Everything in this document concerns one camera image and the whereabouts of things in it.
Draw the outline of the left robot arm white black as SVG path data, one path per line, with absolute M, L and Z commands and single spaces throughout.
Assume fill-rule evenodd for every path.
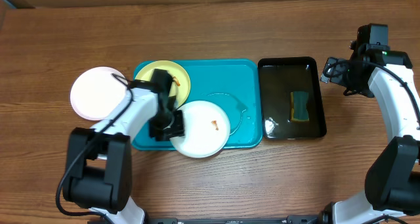
M 157 141 L 184 135 L 182 112 L 169 94 L 172 84 L 172 78 L 124 83 L 128 96 L 109 118 L 70 133 L 55 195 L 61 213 L 96 215 L 104 223 L 146 221 L 146 212 L 131 198 L 131 145 L 145 125 Z

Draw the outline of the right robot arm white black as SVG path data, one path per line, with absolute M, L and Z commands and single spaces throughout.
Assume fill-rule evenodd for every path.
M 388 145 L 366 174 L 364 189 L 325 207 L 318 223 L 401 222 L 419 214 L 419 95 L 413 65 L 402 51 L 370 49 L 351 59 L 330 57 L 321 81 L 345 87 L 344 95 L 369 92 L 378 102 Z

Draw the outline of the green yellow sponge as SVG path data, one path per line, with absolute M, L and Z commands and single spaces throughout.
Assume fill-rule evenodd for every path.
M 309 93 L 306 91 L 293 91 L 290 93 L 291 97 L 291 116 L 292 122 L 308 122 L 309 114 L 307 110 L 307 103 Z

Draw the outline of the pale pink plate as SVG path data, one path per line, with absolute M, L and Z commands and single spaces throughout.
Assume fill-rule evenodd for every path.
M 118 70 L 99 66 L 82 73 L 73 83 L 70 103 L 86 120 L 103 120 L 124 99 L 127 80 Z

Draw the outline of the white plate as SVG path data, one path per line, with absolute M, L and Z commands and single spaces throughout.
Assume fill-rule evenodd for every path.
M 185 135 L 173 137 L 171 144 L 181 154 L 191 158 L 206 158 L 216 154 L 230 136 L 230 120 L 224 110 L 208 101 L 193 101 L 180 107 L 184 117 Z M 217 121 L 219 130 L 211 123 Z

